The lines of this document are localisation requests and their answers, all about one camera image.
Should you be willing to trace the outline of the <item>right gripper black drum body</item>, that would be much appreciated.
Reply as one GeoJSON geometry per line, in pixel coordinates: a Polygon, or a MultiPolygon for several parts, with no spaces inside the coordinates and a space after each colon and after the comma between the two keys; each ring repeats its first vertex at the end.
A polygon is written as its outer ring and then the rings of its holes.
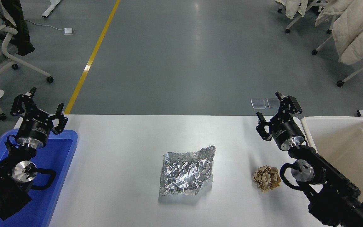
{"type": "Polygon", "coordinates": [[[304,143],[305,136],[292,118],[286,120],[275,115],[270,122],[270,134],[278,147],[293,147],[304,143]]]}

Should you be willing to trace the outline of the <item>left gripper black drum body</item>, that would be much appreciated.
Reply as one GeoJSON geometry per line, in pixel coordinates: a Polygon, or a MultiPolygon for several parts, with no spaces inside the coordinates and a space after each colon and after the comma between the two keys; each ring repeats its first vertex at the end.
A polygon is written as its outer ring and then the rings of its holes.
{"type": "Polygon", "coordinates": [[[23,116],[23,121],[16,134],[15,141],[23,143],[24,138],[33,138],[46,143],[52,129],[50,114],[42,110],[33,110],[23,116]]]}

